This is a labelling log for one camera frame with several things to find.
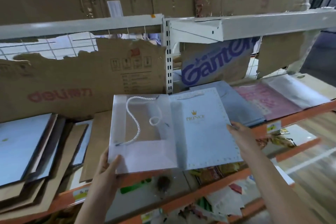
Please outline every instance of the wooden floor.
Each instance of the wooden floor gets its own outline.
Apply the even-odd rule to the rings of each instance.
[[[322,223],[336,223],[336,113],[329,112],[297,123],[320,137],[322,143],[289,158],[279,166],[295,181],[294,191]],[[239,223],[272,223],[264,210]]]

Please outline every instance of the white metal shelf beam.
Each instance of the white metal shelf beam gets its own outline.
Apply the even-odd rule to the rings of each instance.
[[[210,44],[253,36],[336,27],[336,10],[328,7],[277,14],[170,19],[169,26],[170,38],[174,44]]]
[[[0,39],[162,25],[162,14],[0,26]]]

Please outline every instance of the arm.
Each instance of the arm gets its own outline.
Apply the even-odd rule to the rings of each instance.
[[[96,174],[90,185],[89,192],[80,209],[75,224],[103,224],[107,210],[110,208],[120,184],[116,168],[121,156],[109,164],[107,162],[109,149],[100,156]]]
[[[233,126],[227,125],[227,128],[250,167],[273,222],[321,224],[260,150],[252,130],[240,123],[231,123]]]

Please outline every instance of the hand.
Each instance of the hand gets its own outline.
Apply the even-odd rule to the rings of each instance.
[[[236,140],[236,144],[240,149],[240,155],[247,163],[250,158],[255,154],[263,154],[260,150],[252,129],[240,124],[239,122],[232,121],[230,125],[226,125],[227,129]]]
[[[118,155],[111,164],[107,162],[109,148],[100,156],[100,161],[93,177],[85,203],[99,205],[108,210],[121,182],[121,176],[116,175],[122,157]]]

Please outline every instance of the person's left hand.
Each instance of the person's left hand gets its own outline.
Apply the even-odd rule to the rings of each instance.
[[[98,204],[104,210],[108,210],[121,183],[121,176],[116,175],[122,157],[118,155],[110,164],[107,162],[109,148],[100,156],[100,161],[93,177],[85,202]]]

